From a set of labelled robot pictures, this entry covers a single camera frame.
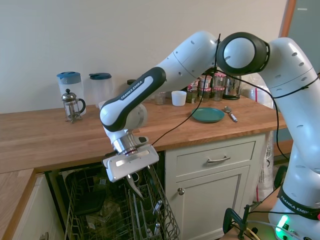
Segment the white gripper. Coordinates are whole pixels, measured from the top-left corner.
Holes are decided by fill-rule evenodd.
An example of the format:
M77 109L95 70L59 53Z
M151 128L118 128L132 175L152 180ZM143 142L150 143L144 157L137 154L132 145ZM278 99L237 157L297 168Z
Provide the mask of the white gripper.
M136 186L140 179L135 173L147 167L149 181L154 190L163 188L161 181L155 171L153 164L159 161L159 156L154 147L150 144L137 148L137 152L126 156L125 154L115 155L106 158L102 164L106 168L106 173L110 182L114 183L126 177L126 182L133 194L142 202L145 201L141 191Z

